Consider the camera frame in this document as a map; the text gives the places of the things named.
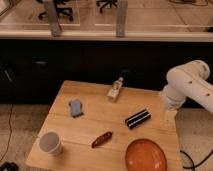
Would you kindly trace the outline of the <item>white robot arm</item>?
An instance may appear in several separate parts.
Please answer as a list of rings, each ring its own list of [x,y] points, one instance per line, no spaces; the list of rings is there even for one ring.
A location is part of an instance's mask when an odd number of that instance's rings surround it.
[[[213,85],[208,64],[202,60],[178,65],[166,74],[167,84],[159,93],[165,107],[164,122],[174,120],[177,110],[190,98],[213,114]]]

